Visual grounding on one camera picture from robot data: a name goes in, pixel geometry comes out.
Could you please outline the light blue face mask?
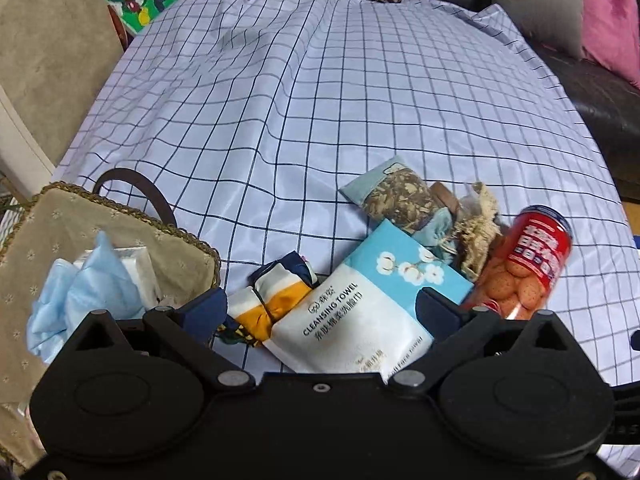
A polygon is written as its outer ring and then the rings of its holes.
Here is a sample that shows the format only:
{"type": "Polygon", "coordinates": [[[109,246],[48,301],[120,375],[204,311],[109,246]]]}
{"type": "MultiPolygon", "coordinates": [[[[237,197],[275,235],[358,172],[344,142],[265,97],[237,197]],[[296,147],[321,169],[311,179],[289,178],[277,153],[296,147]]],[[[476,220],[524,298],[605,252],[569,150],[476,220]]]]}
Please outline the light blue face mask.
{"type": "Polygon", "coordinates": [[[116,320],[134,320],[145,312],[138,286],[103,231],[96,234],[93,251],[81,266],[61,258],[52,263],[26,324],[28,350],[51,364],[95,310],[105,310],[116,320]]]}

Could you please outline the white tissue packet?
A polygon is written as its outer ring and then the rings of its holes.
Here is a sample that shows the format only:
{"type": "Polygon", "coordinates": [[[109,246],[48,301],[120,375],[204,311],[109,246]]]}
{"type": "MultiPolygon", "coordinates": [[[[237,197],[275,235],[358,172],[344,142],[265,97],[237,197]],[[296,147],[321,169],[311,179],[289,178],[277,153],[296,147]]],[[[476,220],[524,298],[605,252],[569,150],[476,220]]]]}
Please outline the white tissue packet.
{"type": "Polygon", "coordinates": [[[113,248],[104,250],[104,254],[113,260],[116,258],[127,271],[132,284],[135,284],[145,310],[158,305],[163,298],[152,260],[145,246],[113,248]]]}

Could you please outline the red biscuit can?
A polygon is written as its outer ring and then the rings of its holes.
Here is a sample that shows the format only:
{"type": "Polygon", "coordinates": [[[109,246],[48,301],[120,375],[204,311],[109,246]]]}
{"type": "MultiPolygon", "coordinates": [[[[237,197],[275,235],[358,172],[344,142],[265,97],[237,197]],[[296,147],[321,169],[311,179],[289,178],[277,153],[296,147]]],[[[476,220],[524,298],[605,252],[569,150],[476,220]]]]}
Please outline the red biscuit can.
{"type": "Polygon", "coordinates": [[[572,228],[562,214],[544,205],[524,208],[461,309],[488,307],[506,320],[530,320],[546,306],[572,247],[572,228]]]}

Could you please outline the cleansing towel pack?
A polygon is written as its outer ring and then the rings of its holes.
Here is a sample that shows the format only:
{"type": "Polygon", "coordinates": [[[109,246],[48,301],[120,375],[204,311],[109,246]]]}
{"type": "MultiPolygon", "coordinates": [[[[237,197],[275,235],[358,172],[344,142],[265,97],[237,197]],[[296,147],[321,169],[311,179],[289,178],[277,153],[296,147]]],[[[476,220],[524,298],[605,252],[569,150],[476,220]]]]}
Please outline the cleansing towel pack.
{"type": "Polygon", "coordinates": [[[416,296],[424,287],[461,304],[472,283],[385,220],[274,323],[265,347],[296,373],[388,379],[434,341],[416,318],[416,296]]]}

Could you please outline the floral sachet pouch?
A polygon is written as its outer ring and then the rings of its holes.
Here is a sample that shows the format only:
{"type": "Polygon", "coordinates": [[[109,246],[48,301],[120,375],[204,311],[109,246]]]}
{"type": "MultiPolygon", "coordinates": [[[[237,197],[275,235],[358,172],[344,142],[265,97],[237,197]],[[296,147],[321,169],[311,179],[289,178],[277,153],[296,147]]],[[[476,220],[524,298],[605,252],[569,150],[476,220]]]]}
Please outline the floral sachet pouch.
{"type": "Polygon", "coordinates": [[[340,193],[376,222],[388,220],[444,263],[458,255],[452,231],[459,201],[442,182],[427,184],[394,156],[340,188],[340,193]]]}

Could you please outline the beige fabric basket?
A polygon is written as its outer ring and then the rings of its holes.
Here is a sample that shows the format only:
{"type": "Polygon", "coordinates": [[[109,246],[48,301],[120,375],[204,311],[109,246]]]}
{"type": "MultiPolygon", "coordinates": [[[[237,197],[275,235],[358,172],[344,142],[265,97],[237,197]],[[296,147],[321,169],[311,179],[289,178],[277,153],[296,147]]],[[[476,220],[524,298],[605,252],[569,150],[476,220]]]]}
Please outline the beige fabric basket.
{"type": "Polygon", "coordinates": [[[163,295],[185,304],[220,283],[215,248],[193,234],[144,212],[52,183],[34,197],[1,245],[1,457],[25,470],[43,450],[18,408],[26,403],[46,366],[26,344],[32,303],[56,259],[77,260],[105,232],[116,247],[144,247],[163,295]]]}

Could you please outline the lilac checkered tablecloth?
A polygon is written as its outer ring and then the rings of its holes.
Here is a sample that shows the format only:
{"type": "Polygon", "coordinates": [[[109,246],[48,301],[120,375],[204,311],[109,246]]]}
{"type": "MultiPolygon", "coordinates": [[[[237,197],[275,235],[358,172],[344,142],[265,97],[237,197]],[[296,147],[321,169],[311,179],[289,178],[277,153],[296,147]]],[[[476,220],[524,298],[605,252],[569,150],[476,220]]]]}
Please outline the lilac checkered tablecloth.
{"type": "Polygon", "coordinates": [[[639,377],[639,255],[608,167],[559,79],[498,6],[183,0],[120,58],[55,177],[126,167],[221,258],[225,289],[287,252],[330,273],[370,220],[343,185],[394,156],[511,222],[544,204],[574,246],[549,306],[603,379],[639,377]]]}

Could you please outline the pink cushion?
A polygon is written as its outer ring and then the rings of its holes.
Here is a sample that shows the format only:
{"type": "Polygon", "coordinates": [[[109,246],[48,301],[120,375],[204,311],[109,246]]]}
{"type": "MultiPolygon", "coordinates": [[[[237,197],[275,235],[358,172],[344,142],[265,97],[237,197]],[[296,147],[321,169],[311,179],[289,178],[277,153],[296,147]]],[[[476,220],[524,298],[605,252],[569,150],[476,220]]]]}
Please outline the pink cushion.
{"type": "Polygon", "coordinates": [[[639,88],[637,0],[582,2],[582,48],[586,58],[639,88]]]}

